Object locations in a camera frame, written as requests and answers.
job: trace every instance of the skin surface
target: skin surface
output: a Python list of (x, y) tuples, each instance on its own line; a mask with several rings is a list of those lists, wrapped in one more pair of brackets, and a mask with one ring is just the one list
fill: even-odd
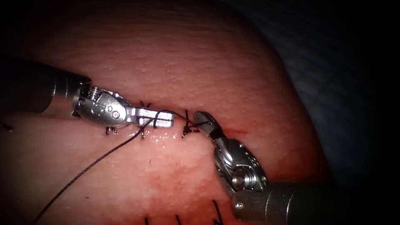
[[(79, 3), (19, 18), (2, 49), (84, 74), (134, 105), (190, 118), (211, 113), (240, 140), (270, 182), (331, 179), (316, 133), (274, 50), (217, 4)], [(3, 220), (29, 223), (82, 169), (138, 131), (105, 136), (85, 120), (3, 116)], [(181, 138), (185, 121), (146, 129), (74, 183), (38, 224), (245, 224), (232, 215), (215, 172), (213, 144)]]

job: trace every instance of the metal instrument jaw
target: metal instrument jaw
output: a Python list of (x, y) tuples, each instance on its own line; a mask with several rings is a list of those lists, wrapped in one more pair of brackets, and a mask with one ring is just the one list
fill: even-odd
[(215, 169), (230, 198), (240, 190), (265, 190), (268, 181), (264, 170), (240, 141), (226, 138), (217, 121), (207, 112), (196, 112), (195, 123), (200, 132), (214, 142)]
[(122, 128), (131, 123), (144, 126), (150, 120), (148, 126), (170, 128), (174, 124), (170, 112), (134, 107), (118, 93), (97, 87), (83, 88), (75, 109), (87, 120), (105, 127)]

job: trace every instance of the blood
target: blood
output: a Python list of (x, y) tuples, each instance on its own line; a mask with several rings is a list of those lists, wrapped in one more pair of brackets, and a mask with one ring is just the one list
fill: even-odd
[(236, 130), (236, 129), (231, 129), (231, 128), (223, 128), (225, 134), (248, 134), (248, 131), (246, 130)]

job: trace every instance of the screw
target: screw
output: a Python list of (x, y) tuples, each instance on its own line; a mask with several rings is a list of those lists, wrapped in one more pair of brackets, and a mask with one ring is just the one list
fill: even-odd
[(112, 112), (111, 116), (112, 116), (114, 119), (118, 119), (118, 118), (120, 117), (120, 114), (119, 114), (119, 112), (114, 111), (114, 112)]
[(243, 184), (243, 182), (244, 182), (244, 179), (243, 179), (243, 177), (241, 177), (241, 176), (234, 176), (234, 177), (232, 178), (232, 183), (233, 183), (235, 186), (240, 186), (241, 184)]
[(235, 208), (236, 208), (237, 210), (243, 209), (243, 203), (237, 202), (237, 203), (235, 204)]
[(84, 99), (79, 100), (79, 106), (80, 107), (85, 106), (85, 100)]

